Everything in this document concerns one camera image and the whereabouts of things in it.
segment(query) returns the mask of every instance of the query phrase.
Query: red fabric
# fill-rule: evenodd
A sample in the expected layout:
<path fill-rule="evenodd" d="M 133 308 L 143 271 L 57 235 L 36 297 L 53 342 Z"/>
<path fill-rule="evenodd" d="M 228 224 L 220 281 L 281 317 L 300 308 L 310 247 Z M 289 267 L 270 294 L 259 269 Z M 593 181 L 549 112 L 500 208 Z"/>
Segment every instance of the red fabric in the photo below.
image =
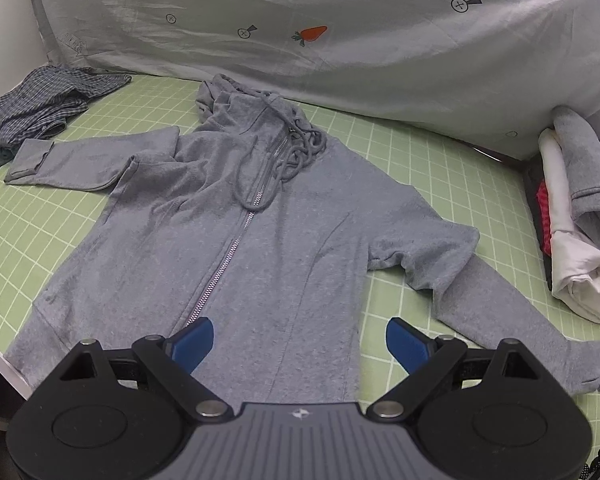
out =
<path fill-rule="evenodd" d="M 551 256 L 551 217 L 549 216 L 549 192 L 546 190 L 544 180 L 538 187 L 536 200 L 540 206 L 540 219 L 542 221 L 542 252 Z"/>

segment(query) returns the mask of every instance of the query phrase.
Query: blue gripper pad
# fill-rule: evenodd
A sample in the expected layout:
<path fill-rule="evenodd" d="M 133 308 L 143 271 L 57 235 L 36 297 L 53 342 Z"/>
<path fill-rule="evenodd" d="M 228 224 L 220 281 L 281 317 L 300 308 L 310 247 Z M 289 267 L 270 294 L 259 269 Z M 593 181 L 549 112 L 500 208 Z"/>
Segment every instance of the blue gripper pad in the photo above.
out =
<path fill-rule="evenodd" d="M 164 351 L 191 374 L 214 345 L 214 326 L 208 317 L 199 317 L 164 341 Z"/>
<path fill-rule="evenodd" d="M 438 348 L 433 339 L 399 317 L 387 323 L 386 347 L 408 374 L 425 364 Z"/>

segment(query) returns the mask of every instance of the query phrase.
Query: sleeve cuff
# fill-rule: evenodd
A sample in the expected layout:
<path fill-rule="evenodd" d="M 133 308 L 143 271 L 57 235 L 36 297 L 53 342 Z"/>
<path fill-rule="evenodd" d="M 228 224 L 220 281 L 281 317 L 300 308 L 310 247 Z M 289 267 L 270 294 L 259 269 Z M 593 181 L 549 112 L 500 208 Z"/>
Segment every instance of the sleeve cuff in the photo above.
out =
<path fill-rule="evenodd" d="M 54 142 L 52 140 L 27 139 L 22 143 L 16 158 L 13 159 L 9 171 L 4 177 L 7 184 L 20 184 L 14 182 L 17 179 L 35 175 L 38 168 L 45 161 L 51 151 Z"/>
<path fill-rule="evenodd" d="M 68 351 L 34 307 L 4 353 L 4 358 L 20 372 L 29 386 L 37 388 Z"/>
<path fill-rule="evenodd" d="M 600 341 L 569 341 L 569 372 L 557 378 L 570 395 L 588 394 L 600 387 Z"/>

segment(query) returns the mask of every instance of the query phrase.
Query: zipper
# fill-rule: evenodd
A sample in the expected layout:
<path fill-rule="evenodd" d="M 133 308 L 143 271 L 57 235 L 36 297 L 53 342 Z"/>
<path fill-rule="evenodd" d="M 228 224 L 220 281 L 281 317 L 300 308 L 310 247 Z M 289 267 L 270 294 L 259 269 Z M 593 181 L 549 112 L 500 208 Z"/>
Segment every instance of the zipper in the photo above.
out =
<path fill-rule="evenodd" d="M 269 177 L 270 177 L 271 171 L 273 170 L 273 164 L 275 164 L 276 159 L 280 156 L 280 153 L 286 146 L 287 142 L 288 142 L 288 136 L 285 136 L 284 139 L 280 140 L 280 143 L 279 143 L 278 147 L 276 148 L 276 151 L 273 152 L 273 156 L 271 157 L 271 161 L 272 161 L 271 167 L 267 171 L 267 174 L 262 182 L 262 185 L 260 186 L 260 189 L 258 190 L 258 192 L 256 193 L 256 196 L 253 199 L 254 206 L 257 206 L 258 204 L 260 204 L 260 200 L 262 200 L 262 195 L 264 194 L 264 190 L 267 187 L 267 184 L 269 182 Z M 206 284 L 205 290 L 202 291 L 202 294 L 198 298 L 198 301 L 196 302 L 196 306 L 191 311 L 191 315 L 189 316 L 189 319 L 187 320 L 187 323 L 185 326 L 189 326 L 191 323 L 193 323 L 198 318 L 198 316 L 200 316 L 200 312 L 202 312 L 202 309 L 205 307 L 206 302 L 208 301 L 209 297 L 211 296 L 211 293 L 214 291 L 214 288 L 216 288 L 216 285 L 220 281 L 220 278 L 222 278 L 224 271 L 229 266 L 229 263 L 231 262 L 231 259 L 234 257 L 235 251 L 237 250 L 238 245 L 240 244 L 240 241 L 242 240 L 242 236 L 244 235 L 244 232 L 249 227 L 249 224 L 251 223 L 251 220 L 253 219 L 254 216 L 255 216 L 255 213 L 253 211 L 249 211 L 249 213 L 247 214 L 247 218 L 244 219 L 244 224 L 242 225 L 242 230 L 240 231 L 240 234 L 231 243 L 231 246 L 229 247 L 229 250 L 224 255 L 224 258 L 222 259 L 222 263 L 220 263 L 218 270 L 216 270 L 216 272 L 214 272 L 214 275 L 211 277 L 209 282 Z"/>

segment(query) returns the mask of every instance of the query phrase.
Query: metal screw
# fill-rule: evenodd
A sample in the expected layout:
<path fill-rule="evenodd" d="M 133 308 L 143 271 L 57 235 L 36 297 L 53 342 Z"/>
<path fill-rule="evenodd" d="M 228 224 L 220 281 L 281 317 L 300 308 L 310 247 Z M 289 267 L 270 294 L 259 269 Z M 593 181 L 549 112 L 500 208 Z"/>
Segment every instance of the metal screw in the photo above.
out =
<path fill-rule="evenodd" d="M 220 416 L 228 408 L 222 400 L 203 400 L 196 406 L 196 411 L 202 416 Z"/>
<path fill-rule="evenodd" d="M 374 404 L 374 413 L 382 418 L 395 418 L 403 412 L 403 406 L 395 400 L 381 400 Z"/>

